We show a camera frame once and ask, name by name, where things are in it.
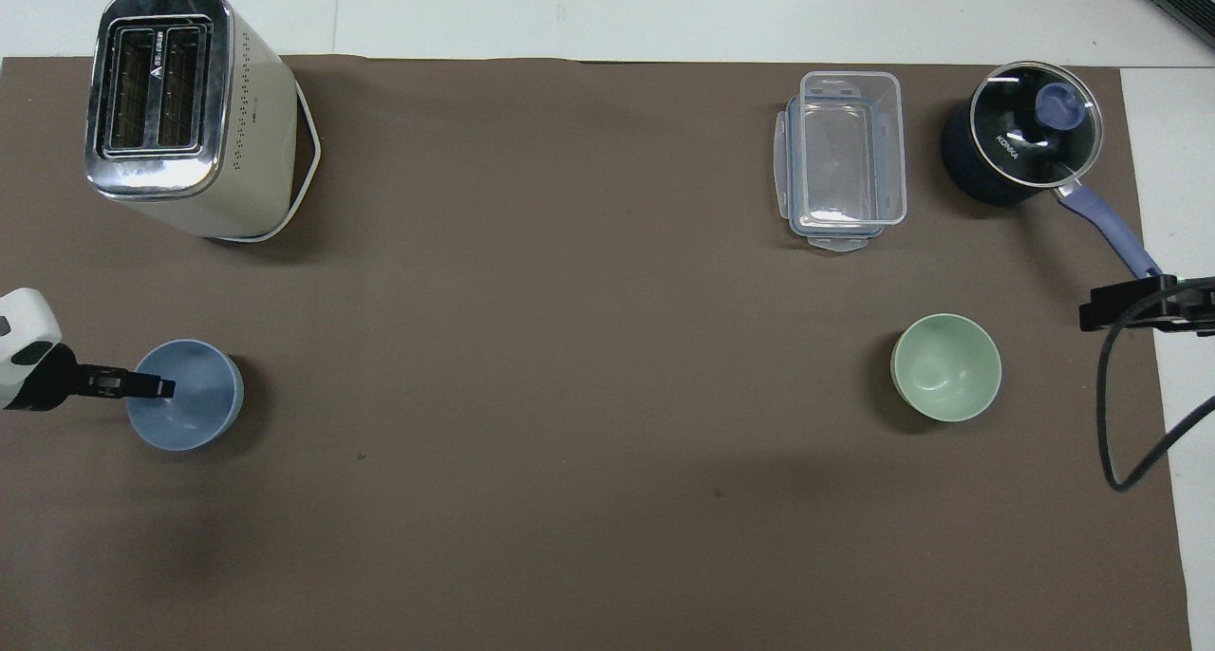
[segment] plastic food container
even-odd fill
[[[818,248],[847,253],[906,216],[903,97],[886,72],[810,72],[776,114],[781,217]]]

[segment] white table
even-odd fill
[[[0,57],[91,55],[108,1],[0,0]],[[228,1],[282,55],[1123,67],[1146,243],[1215,274],[1215,50],[1147,0]],[[1172,423],[1215,392],[1215,339],[1155,343]],[[1193,647],[1215,651],[1215,421],[1170,465]]]

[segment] toaster slot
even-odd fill
[[[148,106],[156,32],[142,28],[122,29],[117,50],[108,145],[111,148],[140,148],[143,146],[143,120]]]
[[[202,112],[205,70],[205,38],[200,28],[171,28],[165,35],[164,81],[160,87],[160,123],[157,145],[192,148]]]

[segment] black cable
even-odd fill
[[[1147,453],[1146,457],[1135,466],[1135,470],[1126,476],[1126,480],[1119,481],[1118,476],[1114,474],[1114,464],[1109,459],[1109,440],[1106,434],[1106,375],[1109,369],[1109,356],[1114,350],[1114,340],[1118,339],[1118,334],[1125,329],[1129,323],[1134,322],[1138,315],[1143,313],[1151,305],[1155,305],[1158,301],[1164,300],[1164,298],[1176,295],[1176,293],[1183,293],[1187,290],[1215,290],[1215,276],[1208,276],[1203,279],[1189,279],[1188,282],[1181,282],[1171,284],[1171,287],[1163,288],[1152,295],[1142,298],[1142,300],[1136,304],[1128,306],[1125,312],[1120,313],[1118,321],[1109,327],[1109,334],[1106,335],[1106,343],[1101,346],[1101,360],[1097,362],[1097,445],[1101,452],[1101,470],[1106,474],[1106,482],[1109,487],[1114,488],[1117,492],[1126,492],[1135,486],[1143,477],[1147,471],[1164,457],[1164,453],[1172,447],[1172,443],[1181,440],[1181,436],[1186,435],[1189,429],[1192,429],[1198,421],[1203,420],[1206,414],[1215,411],[1215,396],[1211,396],[1202,404],[1198,404],[1193,412],[1186,414],[1186,418],[1181,419],[1172,430],[1168,431],[1157,442],[1152,451]]]

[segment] brown tablecloth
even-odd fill
[[[938,158],[983,67],[903,84],[909,215],[825,254],[776,214],[772,129],[829,64],[288,58],[324,158],[230,245],[83,176],[89,60],[0,80],[0,290],[81,361],[198,336],[244,409],[194,453],[120,403],[0,414],[5,649],[1185,649],[1165,468],[1118,496],[1092,423],[1126,271],[1050,197],[968,200]],[[1137,222],[1117,72],[1087,180]],[[931,425],[898,332],[956,312],[995,404]],[[1129,462],[1163,429],[1115,360]]]

